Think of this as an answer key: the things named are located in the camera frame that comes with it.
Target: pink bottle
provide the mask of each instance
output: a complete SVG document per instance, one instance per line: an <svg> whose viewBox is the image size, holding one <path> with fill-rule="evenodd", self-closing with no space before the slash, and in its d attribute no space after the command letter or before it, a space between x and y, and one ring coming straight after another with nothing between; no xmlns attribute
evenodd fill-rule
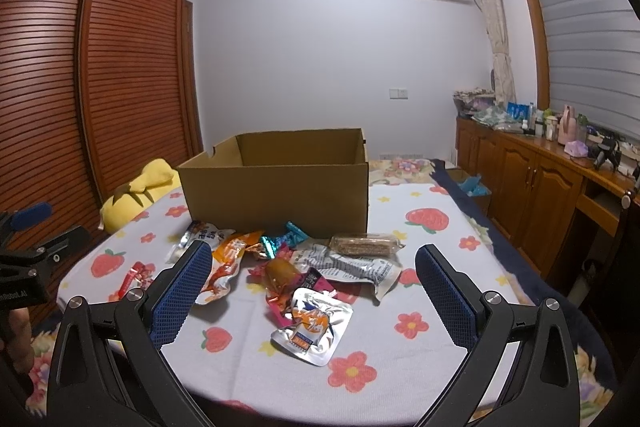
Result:
<svg viewBox="0 0 640 427"><path fill-rule="evenodd" d="M558 129L558 143L566 145L567 142L574 141L577 135L578 123L575 120L575 108L571 105L565 105Z"/></svg>

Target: curtain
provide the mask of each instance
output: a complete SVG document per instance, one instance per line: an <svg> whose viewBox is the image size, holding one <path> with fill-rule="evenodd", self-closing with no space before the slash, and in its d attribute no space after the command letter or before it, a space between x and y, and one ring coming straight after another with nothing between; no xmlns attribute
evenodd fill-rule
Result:
<svg viewBox="0 0 640 427"><path fill-rule="evenodd" d="M516 90L513 84L502 0L479 0L479 3L494 54L495 102L506 108L508 102L516 101Z"/></svg>

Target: bed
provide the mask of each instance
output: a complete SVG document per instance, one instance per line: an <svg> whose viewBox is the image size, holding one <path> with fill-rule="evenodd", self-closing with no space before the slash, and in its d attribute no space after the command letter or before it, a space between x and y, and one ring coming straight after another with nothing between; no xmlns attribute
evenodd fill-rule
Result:
<svg viewBox="0 0 640 427"><path fill-rule="evenodd" d="M251 261L243 261L226 301L194 308L178 339L162 348L185 386L208 400L290 421L412 424L438 396L465 354L452 345L415 278L415 251L434 242L481 290L498 289L514 303L535 303L546 296L562 303L578 349L586 425L610 398L609 389L615 389L602 341L577 309L518 261L519 254L500 240L442 167L426 160L370 163L369 229L402 238L406 247L399 257L404 270L396 288L379 305L367 289L340 288L353 303L350 327L359 331L345 336L328 367L310 367L271 346L268 338L274 327L264 312L264 290L246 273ZM412 214L416 210L429 211L426 221ZM446 214L446 223L440 214ZM160 271L190 222L180 190L166 195L76 264L60 286L60 307L74 295L84 295L89 302L113 300L134 261ZM514 352L515 346L510 346L477 415L489 411L496 400ZM256 377L257 372L263 376ZM304 397L283 400L295 395L301 385L307 390ZM322 417L308 417L318 400L342 405L325 408Z"/></svg>

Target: wooden wardrobe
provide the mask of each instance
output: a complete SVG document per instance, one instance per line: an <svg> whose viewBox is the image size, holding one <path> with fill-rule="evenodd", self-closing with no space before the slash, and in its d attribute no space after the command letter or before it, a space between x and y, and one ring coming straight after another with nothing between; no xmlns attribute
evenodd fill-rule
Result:
<svg viewBox="0 0 640 427"><path fill-rule="evenodd" d="M0 0L0 208L54 211L12 248L73 225L95 246L114 188L202 150L187 13L184 0Z"/></svg>

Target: yellow plush toy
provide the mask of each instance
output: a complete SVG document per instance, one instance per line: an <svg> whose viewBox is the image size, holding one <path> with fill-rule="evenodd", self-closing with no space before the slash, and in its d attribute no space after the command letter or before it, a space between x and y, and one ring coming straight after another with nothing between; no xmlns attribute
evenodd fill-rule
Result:
<svg viewBox="0 0 640 427"><path fill-rule="evenodd" d="M180 176L162 159L149 162L132 182L116 188L100 210L104 229L115 233L162 196L180 187Z"/></svg>

